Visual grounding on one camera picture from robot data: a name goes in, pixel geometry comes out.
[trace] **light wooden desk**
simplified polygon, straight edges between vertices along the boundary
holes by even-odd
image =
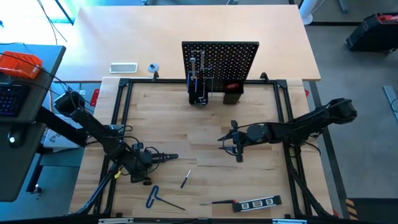
[[[118,78],[105,77],[102,81],[94,115],[103,124],[111,122],[118,83]],[[294,116],[308,113],[302,81],[288,80],[288,84]],[[125,97],[121,100],[119,119]],[[113,215],[123,212],[124,217],[283,218],[286,213],[293,214],[281,144],[247,147],[244,149],[243,163],[237,163],[235,157],[218,149],[221,143],[217,139],[228,132],[232,119],[240,125],[278,121],[273,88],[245,85],[245,93],[237,105],[223,105],[219,94],[209,99],[209,104],[204,108],[192,107],[188,103],[184,84],[134,84],[127,120],[127,124],[134,129],[126,135],[131,134],[143,141],[145,146],[154,146],[160,152],[179,155],[178,159],[161,164],[150,177],[153,184],[160,187],[161,198],[186,211],[160,201],[155,201],[152,208],[146,208],[153,185],[132,184],[129,176],[122,176],[116,184]],[[103,156],[99,144],[86,148],[70,206],[71,212],[77,211],[96,188]],[[318,151],[303,146],[302,160],[309,189],[331,212]],[[180,189],[190,169],[192,172],[188,181]],[[214,200],[243,201],[271,195],[280,195],[282,205],[241,213],[233,213],[230,204],[199,205]],[[298,198],[304,211],[299,190]]]
[[[81,7],[57,77],[100,82],[114,62],[158,63],[162,78],[185,78],[182,41],[257,41],[248,79],[320,80],[296,5]]]

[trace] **black desk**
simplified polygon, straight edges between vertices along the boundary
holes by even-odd
[[[0,52],[5,50],[34,54],[43,60],[43,68],[53,76],[57,72],[66,48],[54,45],[0,45]],[[53,77],[40,72],[34,80],[20,79],[0,74],[0,82],[13,81],[31,82],[49,88]],[[0,201],[12,202],[18,197],[22,184],[25,181],[30,164],[40,146],[45,131],[45,124],[29,124],[25,144],[17,149],[10,148],[7,133],[11,123],[32,123],[42,106],[47,90],[38,86],[30,86],[27,101],[17,118],[0,117]]]

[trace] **small screwdriver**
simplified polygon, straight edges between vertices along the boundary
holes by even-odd
[[[216,201],[216,202],[208,202],[208,203],[201,203],[200,205],[210,205],[214,203],[235,203],[236,200],[223,200],[223,201]]]

